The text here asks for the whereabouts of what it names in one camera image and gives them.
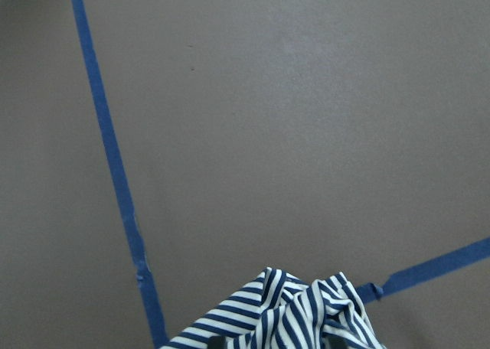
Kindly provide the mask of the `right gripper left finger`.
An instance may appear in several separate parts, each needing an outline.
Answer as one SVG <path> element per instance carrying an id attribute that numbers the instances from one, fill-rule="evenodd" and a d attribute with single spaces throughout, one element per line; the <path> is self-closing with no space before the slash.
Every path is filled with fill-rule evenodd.
<path id="1" fill-rule="evenodd" d="M 207 349 L 226 349 L 226 338 L 213 336 L 207 342 Z"/>

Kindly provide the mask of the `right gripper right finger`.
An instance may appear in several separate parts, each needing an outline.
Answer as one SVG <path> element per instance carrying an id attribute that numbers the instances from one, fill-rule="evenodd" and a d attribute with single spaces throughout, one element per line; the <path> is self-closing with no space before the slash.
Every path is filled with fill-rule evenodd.
<path id="1" fill-rule="evenodd" d="M 325 347 L 328 349 L 348 349 L 348 344 L 344 338 L 329 334 L 325 337 Z"/>

